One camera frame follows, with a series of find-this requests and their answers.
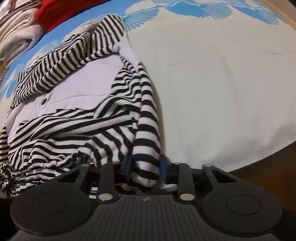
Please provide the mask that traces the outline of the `black white striped hoodie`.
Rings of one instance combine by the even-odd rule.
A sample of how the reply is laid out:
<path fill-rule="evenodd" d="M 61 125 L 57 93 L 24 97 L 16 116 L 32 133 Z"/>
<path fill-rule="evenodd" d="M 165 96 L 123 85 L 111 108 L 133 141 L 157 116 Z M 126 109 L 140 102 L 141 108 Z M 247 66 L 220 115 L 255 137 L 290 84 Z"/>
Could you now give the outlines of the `black white striped hoodie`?
<path fill-rule="evenodd" d="M 107 15 L 18 74 L 1 130 L 1 191 L 15 197 L 81 164 L 124 163 L 121 189 L 145 193 L 160 152 L 149 75 L 123 18 Z"/>

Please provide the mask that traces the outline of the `folded clothes stack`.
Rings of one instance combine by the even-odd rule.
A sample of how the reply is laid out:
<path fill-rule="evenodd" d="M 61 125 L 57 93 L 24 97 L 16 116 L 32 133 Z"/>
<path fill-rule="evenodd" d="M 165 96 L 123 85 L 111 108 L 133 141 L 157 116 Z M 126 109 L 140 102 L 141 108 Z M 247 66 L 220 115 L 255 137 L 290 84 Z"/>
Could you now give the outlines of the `folded clothes stack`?
<path fill-rule="evenodd" d="M 26 15 L 33 15 L 44 3 L 43 0 L 6 0 L 1 1 L 1 24 L 6 21 Z"/>

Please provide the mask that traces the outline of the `blue white patterned bedspread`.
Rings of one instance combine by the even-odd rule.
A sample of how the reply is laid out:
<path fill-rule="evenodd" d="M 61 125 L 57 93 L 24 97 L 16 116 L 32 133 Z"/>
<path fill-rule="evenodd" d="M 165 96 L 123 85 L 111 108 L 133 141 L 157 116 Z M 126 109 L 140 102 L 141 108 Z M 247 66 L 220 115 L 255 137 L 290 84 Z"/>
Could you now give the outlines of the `blue white patterned bedspread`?
<path fill-rule="evenodd" d="M 257 1 L 109 1 L 88 9 L 10 66 L 1 116 L 20 71 L 107 14 L 124 18 L 154 83 L 172 161 L 233 171 L 295 142 L 295 30 Z"/>

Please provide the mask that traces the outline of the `white folded blanket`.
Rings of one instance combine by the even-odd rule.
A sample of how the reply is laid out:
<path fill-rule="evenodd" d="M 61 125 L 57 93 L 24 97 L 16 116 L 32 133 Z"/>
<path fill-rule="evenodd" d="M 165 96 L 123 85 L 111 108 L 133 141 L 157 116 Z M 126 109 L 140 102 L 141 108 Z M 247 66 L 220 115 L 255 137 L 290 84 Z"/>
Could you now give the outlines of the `white folded blanket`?
<path fill-rule="evenodd" d="M 38 10 L 20 11 L 1 26 L 1 63 L 5 67 L 31 49 L 44 35 L 45 30 L 36 19 Z"/>

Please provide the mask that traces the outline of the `red folded blanket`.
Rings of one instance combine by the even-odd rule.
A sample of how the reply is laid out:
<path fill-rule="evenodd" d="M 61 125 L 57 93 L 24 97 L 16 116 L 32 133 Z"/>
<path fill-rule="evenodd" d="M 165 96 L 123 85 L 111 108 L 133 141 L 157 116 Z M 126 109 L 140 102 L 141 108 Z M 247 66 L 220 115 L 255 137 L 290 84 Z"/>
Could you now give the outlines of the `red folded blanket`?
<path fill-rule="evenodd" d="M 46 31 L 107 0 L 46 0 L 36 13 L 37 23 Z"/>

